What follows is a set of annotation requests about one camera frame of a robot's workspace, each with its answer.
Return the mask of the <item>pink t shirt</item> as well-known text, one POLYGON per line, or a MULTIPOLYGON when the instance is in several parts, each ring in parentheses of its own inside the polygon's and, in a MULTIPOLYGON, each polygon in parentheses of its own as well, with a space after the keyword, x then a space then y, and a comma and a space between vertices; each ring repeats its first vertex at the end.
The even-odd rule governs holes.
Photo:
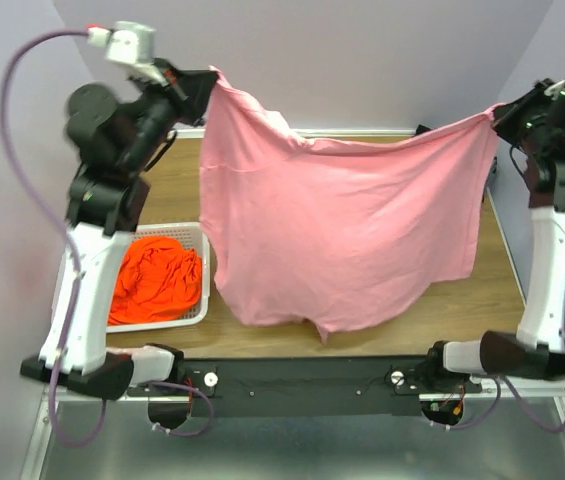
POLYGON ((305 138, 220 78, 200 150, 215 285, 243 324, 377 326, 471 275, 498 147, 485 110, 396 143, 305 138))

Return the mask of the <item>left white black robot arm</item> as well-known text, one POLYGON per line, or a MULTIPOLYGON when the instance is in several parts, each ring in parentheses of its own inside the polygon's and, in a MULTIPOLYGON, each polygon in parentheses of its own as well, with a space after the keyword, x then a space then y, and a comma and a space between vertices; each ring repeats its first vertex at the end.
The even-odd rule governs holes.
POLYGON ((142 175, 174 143, 176 124, 203 124, 218 80, 213 70, 180 70, 164 59, 156 66, 157 80, 133 79, 140 95, 132 102, 102 83, 79 87, 66 102, 65 133, 80 159, 59 222, 68 245, 50 331, 20 366, 25 378, 104 401, 148 383, 171 395, 184 380, 178 349, 106 347, 118 271, 150 191, 142 175))

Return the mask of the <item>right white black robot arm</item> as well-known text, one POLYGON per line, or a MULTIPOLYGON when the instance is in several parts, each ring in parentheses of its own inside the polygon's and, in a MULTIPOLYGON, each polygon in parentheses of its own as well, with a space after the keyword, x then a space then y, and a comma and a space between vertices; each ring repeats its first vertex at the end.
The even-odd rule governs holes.
POLYGON ((525 310, 514 333, 435 343, 420 369, 436 392, 471 375, 565 379, 565 79, 539 81, 497 107, 493 129, 526 157, 533 250, 525 310))

